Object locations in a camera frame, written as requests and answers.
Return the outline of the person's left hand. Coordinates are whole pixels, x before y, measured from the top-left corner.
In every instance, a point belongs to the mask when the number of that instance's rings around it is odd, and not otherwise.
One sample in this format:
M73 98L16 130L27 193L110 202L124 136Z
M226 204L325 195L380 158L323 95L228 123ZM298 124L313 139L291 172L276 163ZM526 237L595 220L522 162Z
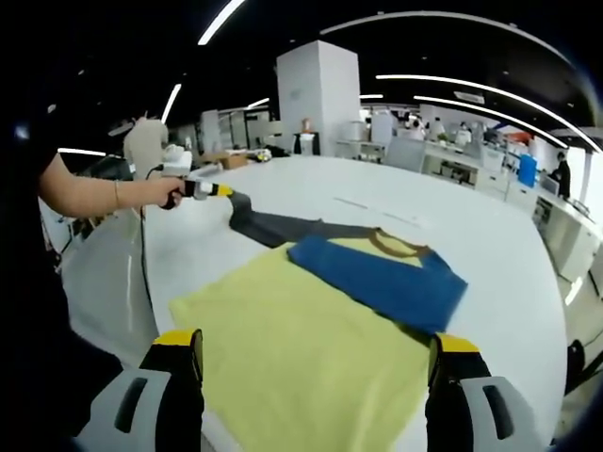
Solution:
M185 181L179 178L158 178L153 180L153 204L168 209L178 206L186 193Z

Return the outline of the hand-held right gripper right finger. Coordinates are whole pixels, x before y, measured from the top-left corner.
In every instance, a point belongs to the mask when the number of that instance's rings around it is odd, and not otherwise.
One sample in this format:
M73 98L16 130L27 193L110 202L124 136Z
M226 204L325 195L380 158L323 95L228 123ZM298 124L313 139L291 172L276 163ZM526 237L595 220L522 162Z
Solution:
M429 451L533 451L535 420L524 397L493 376L471 342L432 339L425 405Z

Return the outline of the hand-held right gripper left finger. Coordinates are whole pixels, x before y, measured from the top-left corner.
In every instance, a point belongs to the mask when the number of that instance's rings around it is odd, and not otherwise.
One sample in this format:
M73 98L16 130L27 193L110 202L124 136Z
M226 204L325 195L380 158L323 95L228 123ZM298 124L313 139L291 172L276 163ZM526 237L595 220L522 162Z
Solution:
M200 451L203 333L168 331L94 398L80 451Z

